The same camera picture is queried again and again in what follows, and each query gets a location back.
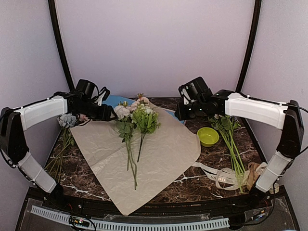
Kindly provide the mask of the white rose fake flower stem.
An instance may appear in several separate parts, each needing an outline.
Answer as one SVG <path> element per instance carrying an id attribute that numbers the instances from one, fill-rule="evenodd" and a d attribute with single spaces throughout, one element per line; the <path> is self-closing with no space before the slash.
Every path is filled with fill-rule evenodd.
<path id="1" fill-rule="evenodd" d="M 114 108 L 114 111 L 117 115 L 116 127 L 119 132 L 119 137 L 122 139 L 122 142 L 126 145 L 127 151 L 127 170 L 131 169 L 133 179 L 134 179 L 134 189 L 137 189 L 137 165 L 133 158 L 131 139 L 133 137 L 134 124 L 132 123 L 131 115 L 132 109 L 128 105 L 127 101 L 120 102 L 118 106 Z"/>

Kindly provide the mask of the green leafy fake flower bunch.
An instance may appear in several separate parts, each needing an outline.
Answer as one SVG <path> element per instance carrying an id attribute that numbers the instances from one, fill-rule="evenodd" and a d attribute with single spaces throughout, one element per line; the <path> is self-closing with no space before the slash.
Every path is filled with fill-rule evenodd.
<path id="1" fill-rule="evenodd" d="M 141 134 L 137 162 L 140 160 L 142 145 L 146 134 L 154 133 L 160 126 L 160 123 L 158 122 L 158 115 L 158 112 L 154 111 L 144 100 L 137 102 L 137 104 L 133 107 L 131 120 Z"/>

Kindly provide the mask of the beige pink wrapping paper sheet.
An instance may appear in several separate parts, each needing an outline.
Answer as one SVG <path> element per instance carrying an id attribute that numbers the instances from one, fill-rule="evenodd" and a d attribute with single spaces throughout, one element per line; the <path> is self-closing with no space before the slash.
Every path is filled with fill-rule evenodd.
<path id="1" fill-rule="evenodd" d="M 116 123 L 91 121 L 71 133 L 95 177 L 122 215 L 129 215 L 173 183 L 200 156 L 199 137 L 173 115 L 154 106 L 160 127 L 131 140 L 136 175 Z"/>

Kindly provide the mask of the pink rose fake flower stem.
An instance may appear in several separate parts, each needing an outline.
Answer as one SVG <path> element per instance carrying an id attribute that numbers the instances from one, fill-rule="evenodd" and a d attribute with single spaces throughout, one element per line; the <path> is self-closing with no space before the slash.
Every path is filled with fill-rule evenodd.
<path id="1" fill-rule="evenodd" d="M 132 164 L 137 170 L 135 161 L 132 156 L 131 138 L 133 137 L 133 131 L 138 130 L 141 134 L 141 140 L 138 150 L 137 163 L 140 161 L 141 149 L 146 134 L 151 133 L 151 122 L 153 118 L 153 112 L 149 107 L 148 98 L 144 97 L 142 93 L 138 94 L 138 98 L 130 106 L 127 107 L 128 113 L 124 116 L 125 128 L 124 128 L 124 141 L 128 151 L 128 166 Z"/>

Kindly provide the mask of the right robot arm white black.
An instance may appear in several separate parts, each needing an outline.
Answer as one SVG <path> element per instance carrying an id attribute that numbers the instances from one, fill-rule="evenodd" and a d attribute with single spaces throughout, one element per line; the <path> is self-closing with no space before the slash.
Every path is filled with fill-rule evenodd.
<path id="1" fill-rule="evenodd" d="M 263 192 L 269 191 L 294 159 L 304 152 L 303 108 L 296 101 L 273 102 L 229 90 L 213 94 L 205 87 L 197 90 L 181 86 L 179 93 L 182 98 L 176 110 L 179 120 L 207 117 L 212 127 L 222 129 L 227 138 L 231 137 L 231 129 L 235 124 L 232 119 L 235 117 L 256 121 L 281 131 L 276 151 L 255 183 L 258 190 L 245 199 L 250 209 L 257 208 L 264 201 Z"/>

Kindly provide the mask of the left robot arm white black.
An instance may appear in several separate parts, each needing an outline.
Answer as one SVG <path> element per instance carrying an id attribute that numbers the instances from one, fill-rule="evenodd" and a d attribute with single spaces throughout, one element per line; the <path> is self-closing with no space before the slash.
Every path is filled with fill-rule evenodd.
<path id="1" fill-rule="evenodd" d="M 117 118 L 113 107 L 104 103 L 110 95 L 89 80 L 81 79 L 70 92 L 58 91 L 52 96 L 16 108 L 5 107 L 0 113 L 0 153 L 11 168 L 18 169 L 32 184 L 50 194 L 49 202 L 58 210 L 68 206 L 63 188 L 44 170 L 42 159 L 31 152 L 43 147 L 44 138 L 55 137 L 58 116 L 85 116 L 90 121 L 112 121 Z"/>

